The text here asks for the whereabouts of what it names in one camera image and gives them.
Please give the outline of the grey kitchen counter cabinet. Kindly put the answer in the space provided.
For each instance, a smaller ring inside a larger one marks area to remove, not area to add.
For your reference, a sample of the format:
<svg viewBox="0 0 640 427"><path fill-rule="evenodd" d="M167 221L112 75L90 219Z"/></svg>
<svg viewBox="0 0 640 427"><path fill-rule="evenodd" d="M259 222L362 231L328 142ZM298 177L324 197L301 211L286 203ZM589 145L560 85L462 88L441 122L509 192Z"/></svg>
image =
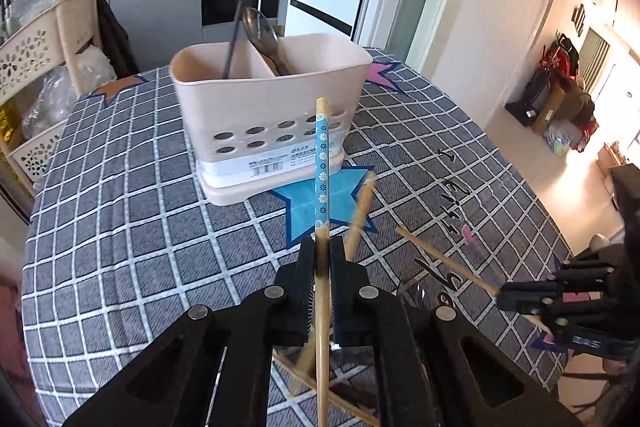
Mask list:
<svg viewBox="0 0 640 427"><path fill-rule="evenodd" d="M201 0L106 0L116 20L125 29L132 54L140 69L167 65L171 57L187 46L226 42L231 23L203 26ZM283 25L288 0L280 0L277 18L270 23Z"/></svg>

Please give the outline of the steel spoon in holder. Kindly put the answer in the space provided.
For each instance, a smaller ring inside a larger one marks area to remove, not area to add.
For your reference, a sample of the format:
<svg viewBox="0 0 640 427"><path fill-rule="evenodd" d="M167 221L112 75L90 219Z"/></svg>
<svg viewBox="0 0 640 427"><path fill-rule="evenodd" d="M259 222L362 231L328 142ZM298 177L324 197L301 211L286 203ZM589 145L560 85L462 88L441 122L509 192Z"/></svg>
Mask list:
<svg viewBox="0 0 640 427"><path fill-rule="evenodd" d="M263 56L273 62L279 76L288 76L290 71L279 55L279 41L269 20L262 12L246 6L242 9L242 22L248 40Z"/></svg>

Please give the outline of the steel spoon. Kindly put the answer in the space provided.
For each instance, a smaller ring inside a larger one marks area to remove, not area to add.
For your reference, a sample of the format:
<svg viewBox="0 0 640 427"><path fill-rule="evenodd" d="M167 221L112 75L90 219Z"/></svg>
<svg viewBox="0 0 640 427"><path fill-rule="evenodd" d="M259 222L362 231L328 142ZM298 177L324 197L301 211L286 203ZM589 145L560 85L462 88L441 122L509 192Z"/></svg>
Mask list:
<svg viewBox="0 0 640 427"><path fill-rule="evenodd" d="M406 280L397 288L397 296L404 300L407 306L431 310L437 303L437 287L429 277L422 280Z"/></svg>
<svg viewBox="0 0 640 427"><path fill-rule="evenodd" d="M279 55L279 41L269 20L262 12L246 6L242 9L242 22L248 40L263 56L273 62L279 76L288 76L290 71Z"/></svg>

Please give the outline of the pink plastic utensil holder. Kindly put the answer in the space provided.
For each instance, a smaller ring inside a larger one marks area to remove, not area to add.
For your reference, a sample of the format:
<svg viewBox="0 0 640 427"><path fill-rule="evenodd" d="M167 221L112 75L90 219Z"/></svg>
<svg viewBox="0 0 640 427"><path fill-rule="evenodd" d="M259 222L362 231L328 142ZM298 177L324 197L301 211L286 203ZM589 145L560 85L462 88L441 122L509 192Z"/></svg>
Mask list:
<svg viewBox="0 0 640 427"><path fill-rule="evenodd" d="M290 75L247 41L188 46L170 62L196 176L216 206L314 176L318 98L330 109L329 169L343 166L371 55L333 34L284 37L279 51Z"/></svg>

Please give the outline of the grey checkered star tablecloth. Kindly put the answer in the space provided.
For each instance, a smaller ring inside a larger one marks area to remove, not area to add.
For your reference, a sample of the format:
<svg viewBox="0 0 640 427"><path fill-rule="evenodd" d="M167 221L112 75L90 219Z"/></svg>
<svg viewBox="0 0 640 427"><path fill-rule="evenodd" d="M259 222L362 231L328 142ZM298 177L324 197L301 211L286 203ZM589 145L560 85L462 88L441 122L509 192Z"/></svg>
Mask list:
<svg viewBox="0 0 640 427"><path fill-rule="evenodd" d="M429 277L435 306L456 307L554 388L567 352L395 228L494 285L548 277L570 247L518 170L446 94L381 52L373 67L332 181L333 233L345 233L374 172L355 257L371 283L397 294L401 282ZM310 232L299 191L217 207L194 168L166 69L76 104L38 190L23 271L27 360L48 425L63 424L190 306L237 305L295 260Z"/></svg>

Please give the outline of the beige plastic storage rack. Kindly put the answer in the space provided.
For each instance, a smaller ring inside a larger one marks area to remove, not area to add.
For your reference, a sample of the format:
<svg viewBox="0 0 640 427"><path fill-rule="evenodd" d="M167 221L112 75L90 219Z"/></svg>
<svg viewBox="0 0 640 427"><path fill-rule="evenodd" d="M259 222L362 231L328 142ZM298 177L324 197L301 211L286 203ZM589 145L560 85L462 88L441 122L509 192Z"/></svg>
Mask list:
<svg viewBox="0 0 640 427"><path fill-rule="evenodd" d="M1 102L11 101L61 65L70 72L75 93L87 93L79 77L78 53L88 44L101 45L96 0L64 0L42 12L2 44ZM52 124L15 148L1 145L6 161L29 193L35 192L34 183L46 172L63 126L62 121Z"/></svg>

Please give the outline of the orange dotted wooden chopstick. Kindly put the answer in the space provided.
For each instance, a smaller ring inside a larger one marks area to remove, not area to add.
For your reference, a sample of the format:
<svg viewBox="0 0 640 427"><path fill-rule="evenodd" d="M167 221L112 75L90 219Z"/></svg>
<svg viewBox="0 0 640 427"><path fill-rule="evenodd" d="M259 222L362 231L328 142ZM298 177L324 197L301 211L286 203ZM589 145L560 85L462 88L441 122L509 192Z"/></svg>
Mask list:
<svg viewBox="0 0 640 427"><path fill-rule="evenodd" d="M360 242L363 225L366 223L368 212L373 197L373 187L375 184L376 174L369 172L360 187L357 199L357 208L352 216L349 230L345 243L345 258L352 261L355 258ZM308 345L303 347L296 361L295 368L304 374L309 375L314 367L314 358L316 357L316 337L311 336Z"/></svg>

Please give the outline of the blue dotted wooden chopstick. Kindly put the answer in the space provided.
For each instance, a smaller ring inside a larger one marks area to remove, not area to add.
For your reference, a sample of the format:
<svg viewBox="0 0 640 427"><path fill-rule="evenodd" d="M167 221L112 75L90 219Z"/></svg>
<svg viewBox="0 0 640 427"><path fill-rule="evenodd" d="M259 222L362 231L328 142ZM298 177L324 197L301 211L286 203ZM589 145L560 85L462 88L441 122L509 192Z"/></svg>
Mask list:
<svg viewBox="0 0 640 427"><path fill-rule="evenodd" d="M316 101L314 118L314 333L318 425L329 425L331 293L329 278L330 189L329 102Z"/></svg>

